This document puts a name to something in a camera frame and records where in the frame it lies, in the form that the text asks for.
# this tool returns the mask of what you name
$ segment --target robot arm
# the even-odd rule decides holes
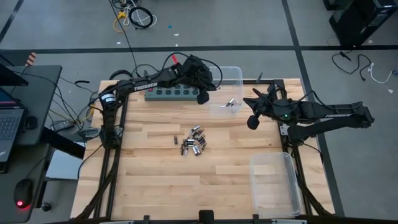
[[[98,98],[103,111],[103,125],[99,134],[105,149],[116,149],[120,146],[120,137],[115,129],[116,112],[125,103],[127,96],[136,91],[153,87],[170,88],[177,84],[192,86],[199,89],[197,100],[204,104],[209,100],[207,91],[215,91],[213,76],[210,69],[195,56],[189,56],[183,65],[176,63],[161,71],[133,80],[121,80],[103,90]]]
[[[277,92],[285,90],[274,85],[268,88],[268,94],[260,93],[256,89],[253,91],[259,96],[258,98],[243,99],[254,113],[248,119],[248,127],[256,129],[259,125],[258,117],[267,116],[290,126],[287,132],[291,143],[301,142],[310,136],[344,127],[368,128],[374,121],[368,108],[363,106],[362,102],[350,105],[325,105],[322,102],[277,100],[275,97]],[[329,120],[312,124],[323,118]],[[298,123],[311,125],[299,126]]]

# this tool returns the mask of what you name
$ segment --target wooden tabletop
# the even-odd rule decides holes
[[[303,96],[299,79],[284,81],[289,98]],[[114,82],[102,81],[100,90]],[[244,85],[245,97],[255,97],[253,87]],[[267,85],[255,87],[267,91]],[[144,215],[150,215],[151,220],[194,220],[199,210],[206,209],[214,210],[216,219],[252,218],[256,211],[250,157],[282,152],[282,148],[277,123],[261,117],[258,129],[253,131],[246,126],[250,115],[246,104],[235,117],[214,118],[196,101],[145,101],[144,91],[130,94],[112,220],[142,220]],[[92,126],[100,127],[101,122],[96,111]],[[181,143],[196,125],[205,128],[206,150],[198,157],[192,151],[183,157],[173,136],[177,135]],[[318,147],[314,139],[306,143]],[[100,144],[99,139],[91,140],[85,158]],[[334,212],[319,153],[301,146],[300,155],[308,188],[329,212]],[[77,216],[95,194],[103,156],[100,149],[82,167],[71,217]],[[105,192],[101,215],[105,214],[107,199]]]

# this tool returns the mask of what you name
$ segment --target plastic bin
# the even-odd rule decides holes
[[[212,116],[234,115],[239,112],[243,105],[243,75],[239,67],[220,66],[223,72],[223,81],[220,89],[209,91],[210,99],[206,103]],[[217,67],[210,67],[213,74],[213,83],[220,82],[220,71]],[[233,106],[227,104],[233,100]]]
[[[251,158],[251,188],[259,218],[295,217],[301,197],[292,157],[286,152],[258,154]]]

